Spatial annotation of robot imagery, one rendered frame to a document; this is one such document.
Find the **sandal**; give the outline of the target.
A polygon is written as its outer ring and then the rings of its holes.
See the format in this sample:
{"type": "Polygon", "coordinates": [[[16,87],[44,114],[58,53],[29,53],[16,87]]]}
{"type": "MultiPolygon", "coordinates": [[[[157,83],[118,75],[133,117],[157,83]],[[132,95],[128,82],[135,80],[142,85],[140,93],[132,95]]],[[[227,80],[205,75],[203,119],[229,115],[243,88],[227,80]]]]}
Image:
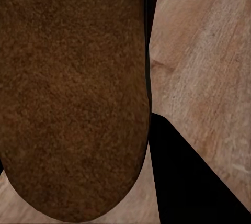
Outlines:
{"type": "Polygon", "coordinates": [[[156,2],[0,0],[0,160],[50,218],[95,220],[139,177],[156,2]]]}

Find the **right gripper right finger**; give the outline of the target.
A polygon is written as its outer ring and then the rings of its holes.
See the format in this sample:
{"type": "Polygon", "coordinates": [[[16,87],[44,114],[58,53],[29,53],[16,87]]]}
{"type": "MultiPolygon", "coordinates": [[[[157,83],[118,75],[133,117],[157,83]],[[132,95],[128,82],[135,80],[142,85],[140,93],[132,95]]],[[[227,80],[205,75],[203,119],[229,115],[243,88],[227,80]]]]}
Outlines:
{"type": "Polygon", "coordinates": [[[149,146],[161,224],[251,224],[251,212],[163,116],[149,146]]]}

